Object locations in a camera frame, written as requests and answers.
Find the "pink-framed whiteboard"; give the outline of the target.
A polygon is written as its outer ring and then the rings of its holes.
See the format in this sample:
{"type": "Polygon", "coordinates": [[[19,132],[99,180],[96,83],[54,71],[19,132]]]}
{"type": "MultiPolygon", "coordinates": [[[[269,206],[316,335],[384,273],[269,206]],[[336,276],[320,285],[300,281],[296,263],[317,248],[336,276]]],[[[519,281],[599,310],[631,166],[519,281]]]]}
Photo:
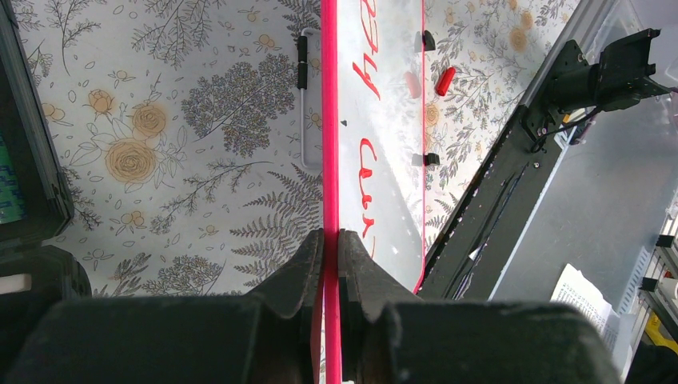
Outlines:
{"type": "Polygon", "coordinates": [[[338,239],[415,291],[425,266],[421,1],[321,4],[326,381],[343,382],[338,239]]]}

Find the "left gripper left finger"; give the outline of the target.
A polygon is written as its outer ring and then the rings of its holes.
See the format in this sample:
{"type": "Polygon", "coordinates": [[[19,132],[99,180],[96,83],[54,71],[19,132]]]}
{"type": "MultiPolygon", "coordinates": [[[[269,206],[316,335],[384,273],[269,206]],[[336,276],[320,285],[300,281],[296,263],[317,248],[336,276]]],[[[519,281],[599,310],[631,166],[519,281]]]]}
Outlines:
{"type": "Polygon", "coordinates": [[[322,230],[247,294],[79,298],[43,312],[10,383],[315,383],[322,230]]]}

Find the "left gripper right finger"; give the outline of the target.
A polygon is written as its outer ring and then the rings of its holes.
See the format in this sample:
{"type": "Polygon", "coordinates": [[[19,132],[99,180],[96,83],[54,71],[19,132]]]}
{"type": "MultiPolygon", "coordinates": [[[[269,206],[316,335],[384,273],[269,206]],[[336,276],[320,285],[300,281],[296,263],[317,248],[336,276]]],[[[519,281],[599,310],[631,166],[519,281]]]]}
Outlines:
{"type": "Polygon", "coordinates": [[[338,236],[342,377],[356,383],[617,383],[597,330],[560,303],[425,301],[338,236]]]}

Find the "red marker cap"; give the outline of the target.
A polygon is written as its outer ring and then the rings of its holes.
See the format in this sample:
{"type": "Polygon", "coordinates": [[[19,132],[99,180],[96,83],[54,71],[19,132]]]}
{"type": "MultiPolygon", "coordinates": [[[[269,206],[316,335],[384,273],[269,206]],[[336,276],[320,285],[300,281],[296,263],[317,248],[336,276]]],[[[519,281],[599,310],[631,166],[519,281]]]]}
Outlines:
{"type": "Polygon", "coordinates": [[[435,92],[437,95],[443,97],[448,93],[449,88],[453,83],[453,79],[456,75],[456,72],[457,70],[455,67],[449,67],[441,73],[435,87],[435,92]]]}

